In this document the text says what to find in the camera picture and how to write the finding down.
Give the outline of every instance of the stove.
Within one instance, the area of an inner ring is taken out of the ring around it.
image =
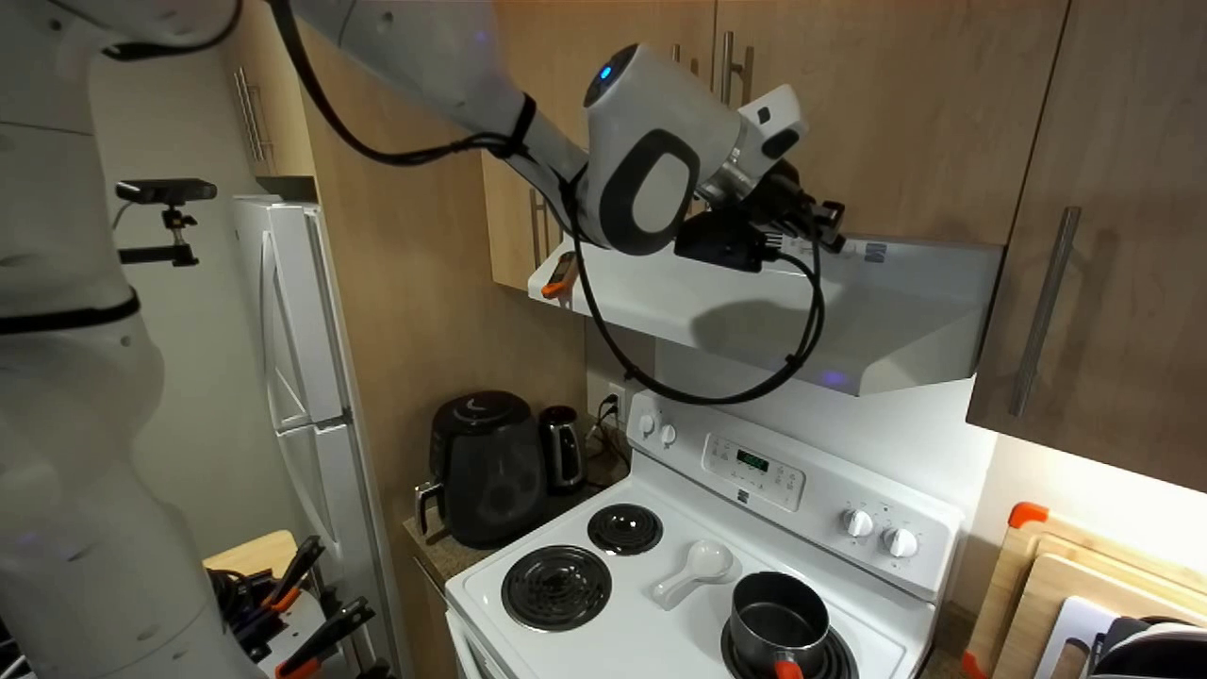
[[[830,612],[833,679],[919,672],[962,511],[833,452],[701,406],[629,398],[634,472],[444,584],[469,679],[757,679],[729,646],[733,589],[776,570]],[[690,550],[724,550],[658,594]]]

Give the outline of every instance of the black kettle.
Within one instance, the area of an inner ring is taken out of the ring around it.
[[[547,452],[533,406],[513,393],[469,393],[430,421],[430,482],[416,487],[418,530],[438,505],[469,545],[503,545],[541,523]]]

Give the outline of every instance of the white refrigerator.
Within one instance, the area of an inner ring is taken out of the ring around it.
[[[389,539],[357,441],[321,207],[237,197],[234,225],[263,352],[271,432],[306,530],[325,544],[321,577],[345,598],[364,594],[376,612],[357,641],[399,675]],[[327,675],[364,666],[366,658],[347,652]]]

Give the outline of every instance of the range hood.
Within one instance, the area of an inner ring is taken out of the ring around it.
[[[528,274],[528,299],[551,303],[541,290],[563,252],[575,244],[563,240]],[[809,279],[789,262],[750,274],[674,256],[672,244],[654,256],[586,244],[586,267],[609,324],[767,368],[786,364],[810,306]],[[828,332],[799,378],[853,397],[970,378],[996,272],[1001,249],[848,240],[836,256],[821,252]],[[551,306],[587,316],[581,279]]]

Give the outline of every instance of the white stove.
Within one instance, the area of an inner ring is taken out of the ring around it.
[[[830,608],[859,679],[917,675],[960,544],[960,509],[853,467],[776,430],[634,397],[634,472],[450,582],[450,630],[469,679],[733,679],[724,622],[742,574],[780,570]],[[640,555],[591,544],[609,505],[658,511]],[[724,545],[721,582],[662,604],[658,584],[694,544]],[[575,630],[513,618],[503,584],[542,545],[605,557],[613,591]]]

